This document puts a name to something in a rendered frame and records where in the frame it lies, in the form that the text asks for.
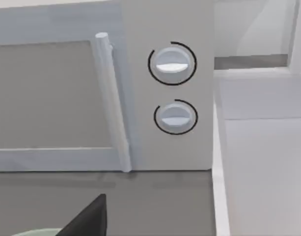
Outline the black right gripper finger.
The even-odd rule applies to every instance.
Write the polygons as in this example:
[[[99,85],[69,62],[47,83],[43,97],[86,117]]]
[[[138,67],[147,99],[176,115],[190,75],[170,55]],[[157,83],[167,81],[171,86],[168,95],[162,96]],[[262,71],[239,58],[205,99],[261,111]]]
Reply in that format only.
[[[106,194],[100,194],[55,236],[107,236]]]

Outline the white sink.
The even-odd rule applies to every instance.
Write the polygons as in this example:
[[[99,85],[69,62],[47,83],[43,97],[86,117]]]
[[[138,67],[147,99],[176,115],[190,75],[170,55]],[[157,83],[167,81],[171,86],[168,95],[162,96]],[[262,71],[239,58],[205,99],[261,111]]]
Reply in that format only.
[[[214,72],[232,236],[301,236],[301,71]]]

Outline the pale microwave door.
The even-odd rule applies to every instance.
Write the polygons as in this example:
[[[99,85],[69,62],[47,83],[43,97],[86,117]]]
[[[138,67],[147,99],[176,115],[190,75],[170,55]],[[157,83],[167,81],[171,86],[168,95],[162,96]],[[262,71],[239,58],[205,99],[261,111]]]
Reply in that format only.
[[[127,78],[116,1],[0,8],[0,172],[121,171],[98,72],[106,32]]]

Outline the tall white tap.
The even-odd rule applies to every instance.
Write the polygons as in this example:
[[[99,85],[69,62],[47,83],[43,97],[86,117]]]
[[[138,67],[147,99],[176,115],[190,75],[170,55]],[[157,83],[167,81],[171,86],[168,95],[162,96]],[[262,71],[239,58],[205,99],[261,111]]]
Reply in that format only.
[[[288,55],[288,69],[301,74],[301,0],[296,0]]]

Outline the large microwave knob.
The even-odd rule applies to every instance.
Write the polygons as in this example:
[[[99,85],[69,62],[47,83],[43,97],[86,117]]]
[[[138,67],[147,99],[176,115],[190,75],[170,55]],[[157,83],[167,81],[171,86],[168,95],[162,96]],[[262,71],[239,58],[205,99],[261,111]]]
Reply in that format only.
[[[153,59],[153,69],[157,77],[169,84],[176,84],[186,79],[191,67],[190,56],[178,47],[161,49]]]

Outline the pale microwave oven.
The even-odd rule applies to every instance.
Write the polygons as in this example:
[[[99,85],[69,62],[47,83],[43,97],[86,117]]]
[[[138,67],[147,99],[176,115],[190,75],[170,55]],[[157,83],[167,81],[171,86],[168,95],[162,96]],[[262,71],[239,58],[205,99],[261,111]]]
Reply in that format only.
[[[213,162],[214,0],[0,0],[0,8],[116,1],[121,4],[127,78],[117,84],[129,139],[132,171],[208,170]],[[158,51],[188,53],[188,77],[161,81],[153,69]],[[192,123],[171,133],[159,111],[180,103]]]

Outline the pale green cup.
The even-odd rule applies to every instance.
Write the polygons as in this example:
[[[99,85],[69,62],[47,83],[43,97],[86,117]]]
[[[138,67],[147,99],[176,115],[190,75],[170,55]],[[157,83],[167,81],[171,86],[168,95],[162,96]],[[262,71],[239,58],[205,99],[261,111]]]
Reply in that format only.
[[[12,236],[56,236],[60,231],[61,228],[34,229],[17,233]]]

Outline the small microwave knob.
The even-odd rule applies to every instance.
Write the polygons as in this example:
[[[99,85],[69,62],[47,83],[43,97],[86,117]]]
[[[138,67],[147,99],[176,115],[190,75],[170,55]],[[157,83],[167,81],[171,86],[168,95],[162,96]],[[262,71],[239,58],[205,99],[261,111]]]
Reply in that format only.
[[[159,123],[171,133],[186,131],[192,123],[192,112],[186,105],[172,103],[160,108]]]

